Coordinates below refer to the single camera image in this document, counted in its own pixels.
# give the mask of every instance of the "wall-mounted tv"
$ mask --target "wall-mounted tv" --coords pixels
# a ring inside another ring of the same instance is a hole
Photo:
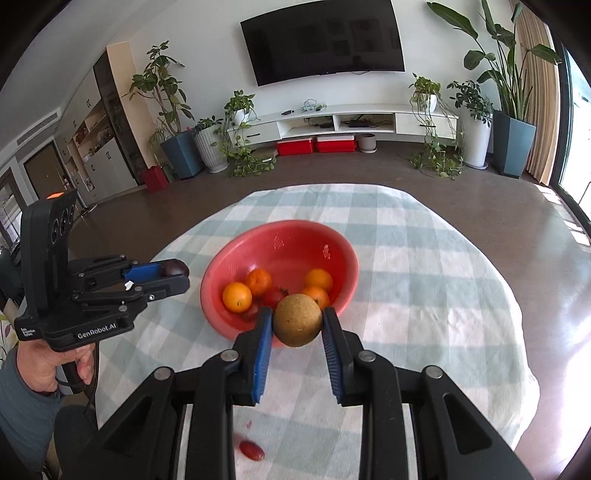
[[[322,0],[241,23],[256,82],[337,72],[403,72],[391,0]]]

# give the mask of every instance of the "human hand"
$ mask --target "human hand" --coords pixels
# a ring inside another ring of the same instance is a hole
[[[95,372],[95,345],[81,346],[69,352],[54,352],[45,340],[19,342],[17,369],[27,386],[38,393],[57,390],[56,367],[76,362],[79,377],[90,385]]]

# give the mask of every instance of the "checkered tablecloth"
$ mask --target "checkered tablecloth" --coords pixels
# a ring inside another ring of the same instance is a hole
[[[189,266],[191,287],[150,304],[133,331],[100,344],[99,424],[156,367],[198,367],[232,345],[203,316],[201,277],[232,238],[285,219],[323,223],[353,245],[359,285],[340,318],[344,329],[399,367],[440,365],[517,445],[540,393],[509,285],[445,220],[410,195],[376,185],[256,192],[160,252],[155,260],[179,258]],[[336,404],[320,338],[302,348],[273,350],[265,395],[256,408],[235,408],[234,428],[266,453],[263,462],[237,453],[238,479],[358,477],[361,408]]]

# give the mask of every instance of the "white tv stand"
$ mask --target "white tv stand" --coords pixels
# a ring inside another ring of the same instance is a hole
[[[377,124],[372,127],[349,128],[345,123],[363,115]],[[439,109],[431,114],[440,138],[455,139],[457,117],[446,115]],[[250,128],[243,131],[250,145],[257,145],[289,138],[312,137],[330,134],[379,134],[379,140],[404,140],[422,142],[426,129],[413,114],[411,105],[368,103],[358,105],[330,105],[320,112],[295,112],[290,115],[271,113],[248,121]],[[233,136],[236,129],[230,130]]]

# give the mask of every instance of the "blue planter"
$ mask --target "blue planter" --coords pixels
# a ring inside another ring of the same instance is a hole
[[[495,149],[492,165],[501,175],[520,178],[534,143],[535,126],[495,110],[492,127]]]
[[[190,179],[205,168],[193,140],[193,133],[188,130],[169,138],[160,146],[181,179]]]

